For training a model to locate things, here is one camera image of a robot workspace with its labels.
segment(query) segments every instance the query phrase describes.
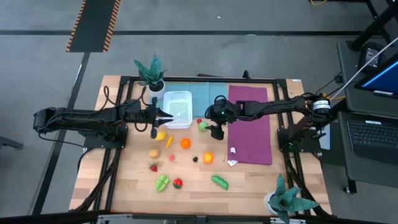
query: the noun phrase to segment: orange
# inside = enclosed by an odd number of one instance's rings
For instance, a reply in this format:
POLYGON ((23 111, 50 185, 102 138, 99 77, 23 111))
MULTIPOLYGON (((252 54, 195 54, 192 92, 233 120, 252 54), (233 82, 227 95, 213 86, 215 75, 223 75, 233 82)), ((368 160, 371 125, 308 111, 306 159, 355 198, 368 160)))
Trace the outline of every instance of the orange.
POLYGON ((203 155, 203 162, 205 164, 211 164, 213 162, 214 159, 214 155, 211 152, 205 152, 205 154, 203 155))
POLYGON ((180 144, 183 149, 189 149, 189 147, 191 147, 191 140, 184 138, 181 140, 180 144))

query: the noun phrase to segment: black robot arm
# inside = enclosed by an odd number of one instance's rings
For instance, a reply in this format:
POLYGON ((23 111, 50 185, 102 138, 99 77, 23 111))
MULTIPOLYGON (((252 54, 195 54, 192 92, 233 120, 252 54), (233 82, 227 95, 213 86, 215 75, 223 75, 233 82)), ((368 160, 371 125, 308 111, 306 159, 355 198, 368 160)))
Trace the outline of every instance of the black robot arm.
POLYGON ((221 126, 235 121, 253 121, 267 114, 299 112, 305 116, 314 117, 316 123, 328 119, 330 110, 329 101, 321 95, 305 93, 288 100, 270 101, 260 103, 258 101, 237 101, 231 103, 225 96, 217 96, 214 104, 209 106, 205 112, 205 118, 211 119, 216 126, 209 126, 211 136, 222 140, 224 132, 221 126))
POLYGON ((33 129, 39 134, 50 133, 59 129, 78 131, 86 137, 85 147, 112 146, 108 143, 124 146, 127 133, 126 123, 146 124, 144 129, 138 129, 136 126, 138 131, 145 131, 147 125, 151 124, 150 136, 156 138, 156 128, 173 120, 157 118, 171 118, 172 116, 157 108, 156 102, 157 98, 153 98, 152 104, 146 104, 147 107, 143 110, 139 99, 127 100, 115 107, 98 111, 47 108, 34 114, 33 129))

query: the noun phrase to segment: grey floor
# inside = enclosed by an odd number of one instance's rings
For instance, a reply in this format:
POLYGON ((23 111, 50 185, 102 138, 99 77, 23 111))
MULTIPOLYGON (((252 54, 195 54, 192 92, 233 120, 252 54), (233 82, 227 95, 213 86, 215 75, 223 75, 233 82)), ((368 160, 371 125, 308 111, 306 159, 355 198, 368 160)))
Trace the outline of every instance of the grey floor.
MULTIPOLYGON (((382 0, 373 4, 379 13, 387 7, 382 0)), ((0 1, 0 30, 70 30, 80 5, 81 0, 0 1)), ((372 21, 365 4, 352 2, 312 6, 307 0, 123 0, 116 30, 363 30, 372 21)), ((387 26, 393 37, 396 28, 396 21, 387 26)), ((37 137, 32 115, 67 104, 83 56, 65 52, 68 38, 0 35, 0 136, 25 144, 23 150, 0 151, 0 217, 30 212, 52 145, 37 137)), ((306 91, 316 91, 340 71, 336 43, 350 39, 114 36, 109 52, 90 55, 75 108, 94 108, 103 75, 135 75, 132 61, 149 63, 153 54, 163 58, 170 76, 240 77, 249 70, 252 77, 299 78, 306 91)), ((382 39, 373 41, 384 44, 382 39)), ((336 87, 332 83, 325 91, 336 87)), ((83 143, 71 132, 66 140, 83 143)), ((63 146, 44 213, 68 210, 80 155, 80 148, 63 146)), ((385 223, 398 218, 398 189, 358 183, 359 193, 346 195, 341 191, 344 168, 325 165, 324 173, 335 215, 385 223)))

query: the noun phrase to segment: white card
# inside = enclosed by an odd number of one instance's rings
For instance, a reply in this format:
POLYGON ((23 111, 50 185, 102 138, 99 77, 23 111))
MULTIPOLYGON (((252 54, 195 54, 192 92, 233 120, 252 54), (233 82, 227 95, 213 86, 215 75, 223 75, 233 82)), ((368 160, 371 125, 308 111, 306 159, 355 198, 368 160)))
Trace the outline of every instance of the white card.
POLYGON ((237 162, 237 161, 227 161, 227 163, 228 163, 230 166, 233 166, 233 165, 237 164, 238 162, 237 162))

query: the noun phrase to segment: wooden table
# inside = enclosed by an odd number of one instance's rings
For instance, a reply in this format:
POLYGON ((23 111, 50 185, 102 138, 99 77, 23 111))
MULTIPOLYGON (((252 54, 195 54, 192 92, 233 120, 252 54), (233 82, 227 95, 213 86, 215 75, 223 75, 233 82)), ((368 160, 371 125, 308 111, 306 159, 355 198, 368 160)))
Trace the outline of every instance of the wooden table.
MULTIPOLYGON (((96 110, 100 109, 105 101, 103 87, 109 86, 110 98, 116 99, 120 76, 104 76, 96 110)), ((289 96, 293 97, 303 93, 300 80, 286 80, 289 96)), ((262 83, 234 83, 267 88, 268 100, 274 100, 274 91, 271 84, 262 83)), ((142 87, 134 83, 132 98, 138 98, 142 87)), ((294 121, 302 117, 293 113, 294 121)), ((279 127, 277 115, 269 116, 271 122, 271 149, 272 165, 236 164, 230 167, 227 164, 227 136, 228 129, 223 128, 225 136, 223 141, 217 141, 210 136, 210 132, 201 133, 196 121, 190 129, 167 129, 168 136, 173 135, 171 146, 166 149, 166 140, 155 141, 150 138, 150 130, 140 133, 134 129, 134 124, 129 125, 126 147, 122 150, 121 160, 116 179, 116 185, 111 206, 112 212, 124 213, 170 213, 170 214, 206 214, 206 215, 271 215, 264 208, 263 198, 266 193, 275 190, 276 179, 279 173, 285 174, 284 158, 279 151, 276 130, 279 127), (182 138, 190 138, 192 146, 184 150, 180 147, 182 138), (159 149, 161 155, 158 159, 150 159, 148 151, 159 149), (204 164, 202 155, 210 151, 215 155, 212 164, 204 164), (174 154, 175 161, 170 162, 168 155, 174 154), (157 162, 158 172, 149 170, 149 164, 157 162), (162 192, 155 191, 155 181, 160 174, 169 176, 172 182, 175 178, 183 180, 183 187, 175 189, 172 183, 162 192), (229 183, 229 190, 225 191, 215 185, 210 177, 220 175, 229 183)), ((288 124, 284 114, 284 123, 288 124)), ((305 183, 309 191, 319 202, 322 208, 331 213, 329 199, 323 180, 322 169, 319 161, 310 153, 301 153, 305 183)), ((88 196, 98 182, 104 149, 96 149, 87 154, 82 162, 75 189, 72 195, 70 208, 76 208, 88 196)), ((108 187, 105 186, 101 198, 100 208, 104 208, 108 187)))

